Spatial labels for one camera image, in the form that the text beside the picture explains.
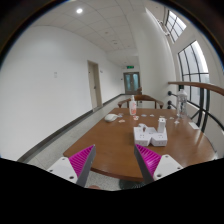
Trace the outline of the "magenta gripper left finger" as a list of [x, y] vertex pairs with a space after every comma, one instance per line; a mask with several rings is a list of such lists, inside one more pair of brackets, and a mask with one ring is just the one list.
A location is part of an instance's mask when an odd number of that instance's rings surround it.
[[59, 158], [48, 172], [84, 187], [96, 156], [96, 147], [89, 146], [70, 157]]

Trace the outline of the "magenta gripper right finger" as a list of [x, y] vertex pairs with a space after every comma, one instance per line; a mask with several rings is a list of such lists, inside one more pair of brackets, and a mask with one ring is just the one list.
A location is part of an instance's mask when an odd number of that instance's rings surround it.
[[182, 169], [182, 166], [170, 155], [161, 156], [138, 144], [134, 146], [134, 155], [145, 184], [152, 183]]

